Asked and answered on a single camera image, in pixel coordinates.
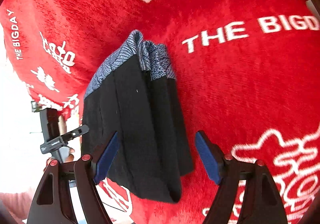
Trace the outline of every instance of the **black folded cloth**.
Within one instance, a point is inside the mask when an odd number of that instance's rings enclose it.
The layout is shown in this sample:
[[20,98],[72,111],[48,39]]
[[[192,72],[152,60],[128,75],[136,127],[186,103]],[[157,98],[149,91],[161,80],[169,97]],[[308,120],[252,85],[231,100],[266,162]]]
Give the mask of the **black folded cloth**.
[[84,96],[81,153],[113,131],[120,148],[107,177],[140,198],[176,203],[180,176],[193,170],[175,75],[163,44],[130,33],[105,59]]

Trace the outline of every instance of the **red plush fabric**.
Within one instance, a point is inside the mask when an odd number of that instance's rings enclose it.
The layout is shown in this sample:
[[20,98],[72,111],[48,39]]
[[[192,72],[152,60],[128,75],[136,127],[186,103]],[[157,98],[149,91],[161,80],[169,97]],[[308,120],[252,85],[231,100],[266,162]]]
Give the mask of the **red plush fabric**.
[[[82,112],[91,77],[132,30],[168,46],[195,171],[182,178],[182,198],[174,205],[101,184],[137,224],[204,220],[217,186],[195,150],[200,129],[225,153],[266,162],[294,224],[320,187],[320,33],[305,1],[5,0],[0,21],[8,56],[31,96],[65,107],[65,117],[72,109]],[[44,50],[55,45],[59,54],[64,41],[69,53],[61,57],[71,74]],[[38,67],[49,87],[31,72]],[[239,213],[242,185],[230,223]]]

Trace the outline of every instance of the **blue patterned fabric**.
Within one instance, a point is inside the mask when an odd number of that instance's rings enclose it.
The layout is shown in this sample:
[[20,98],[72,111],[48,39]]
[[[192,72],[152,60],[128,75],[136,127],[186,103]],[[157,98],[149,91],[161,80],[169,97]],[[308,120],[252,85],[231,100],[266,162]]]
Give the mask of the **blue patterned fabric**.
[[150,71],[152,81],[163,76],[169,79],[176,79],[167,53],[167,47],[164,44],[144,41],[142,33],[134,30],[120,48],[110,54],[97,69],[87,87],[84,98],[99,88],[102,81],[112,71],[135,54],[139,58],[141,70]]

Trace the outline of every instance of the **clamp jaw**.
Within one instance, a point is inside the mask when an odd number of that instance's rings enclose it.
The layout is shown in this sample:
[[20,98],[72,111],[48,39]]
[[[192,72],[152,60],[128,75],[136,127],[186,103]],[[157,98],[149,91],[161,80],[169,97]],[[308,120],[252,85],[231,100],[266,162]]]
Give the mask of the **clamp jaw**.
[[52,160],[38,185],[27,224],[77,224],[69,180],[75,180],[88,224],[112,224],[100,200],[96,185],[104,180],[119,149],[118,133],[76,162]]
[[246,163],[224,155],[203,131],[196,133],[196,148],[218,192],[203,224],[227,224],[240,180],[246,180],[244,199],[237,224],[287,224],[282,199],[263,161]]

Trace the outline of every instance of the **blue clamp pad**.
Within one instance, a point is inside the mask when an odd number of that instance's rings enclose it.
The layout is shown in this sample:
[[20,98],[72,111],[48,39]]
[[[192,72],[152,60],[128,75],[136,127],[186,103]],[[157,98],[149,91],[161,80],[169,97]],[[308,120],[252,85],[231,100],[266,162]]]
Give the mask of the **blue clamp pad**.
[[222,151],[219,147],[217,150],[217,145],[212,144],[203,131],[196,133],[195,143],[209,179],[219,185],[222,180],[221,171],[223,169]]
[[96,175],[93,178],[95,184],[98,185],[100,181],[106,178],[119,146],[118,132],[116,132],[96,164]]

